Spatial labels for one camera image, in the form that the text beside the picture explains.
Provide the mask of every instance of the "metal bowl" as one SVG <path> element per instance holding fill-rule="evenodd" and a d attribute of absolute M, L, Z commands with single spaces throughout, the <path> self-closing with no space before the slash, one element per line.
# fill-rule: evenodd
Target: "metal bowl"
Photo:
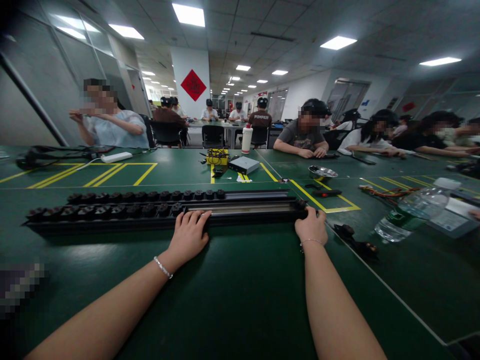
<path fill-rule="evenodd" d="M 336 178 L 338 174 L 330 170 L 329 168 L 323 166 L 309 166 L 308 171 L 310 172 L 310 177 L 314 180 L 322 180 L 323 178 Z"/>

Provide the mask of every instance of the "light blue shirt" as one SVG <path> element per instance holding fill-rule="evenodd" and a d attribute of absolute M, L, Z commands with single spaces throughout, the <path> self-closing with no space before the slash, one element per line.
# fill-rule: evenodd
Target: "light blue shirt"
<path fill-rule="evenodd" d="M 147 127 L 140 115 L 130 110 L 122 110 L 113 116 L 127 123 L 140 126 L 143 129 L 143 133 L 141 135 L 133 135 L 110 121 L 95 116 L 87 117 L 87 129 L 93 136 L 96 145 L 118 146 L 122 148 L 149 148 Z"/>

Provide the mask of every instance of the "red diamond decoration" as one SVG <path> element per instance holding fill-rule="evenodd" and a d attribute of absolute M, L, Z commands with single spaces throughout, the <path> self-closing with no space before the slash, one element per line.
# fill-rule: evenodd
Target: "red diamond decoration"
<path fill-rule="evenodd" d="M 186 78 L 181 83 L 181 87 L 186 91 L 188 95 L 197 101 L 200 95 L 203 94 L 207 88 L 205 84 L 200 80 L 199 76 L 193 71 L 193 69 L 188 73 Z"/>

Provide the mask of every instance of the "brown shirt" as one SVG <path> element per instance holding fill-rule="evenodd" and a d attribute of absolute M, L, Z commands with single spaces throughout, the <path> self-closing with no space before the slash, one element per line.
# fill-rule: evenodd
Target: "brown shirt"
<path fill-rule="evenodd" d="M 272 115 L 270 115 L 266 111 L 255 111 L 252 112 L 250 117 L 248 118 L 248 123 L 251 124 L 253 127 L 264 127 L 269 128 L 272 126 Z"/>
<path fill-rule="evenodd" d="M 153 120 L 160 123 L 178 123 L 183 128 L 187 127 L 185 120 L 169 108 L 159 107 L 156 109 L 153 113 Z"/>

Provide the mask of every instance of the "plastic water bottle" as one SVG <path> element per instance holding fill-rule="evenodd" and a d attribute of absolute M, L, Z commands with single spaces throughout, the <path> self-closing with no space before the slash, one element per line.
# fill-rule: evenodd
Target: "plastic water bottle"
<path fill-rule="evenodd" d="M 375 226 L 376 233 L 393 243 L 402 241 L 420 225 L 440 215 L 449 203 L 450 192 L 460 185 L 458 181 L 439 177 L 432 187 L 404 198 Z"/>
<path fill-rule="evenodd" d="M 241 153 L 249 154 L 250 153 L 250 143 L 252 142 L 252 125 L 248 123 L 242 131 L 243 139 L 241 140 Z"/>

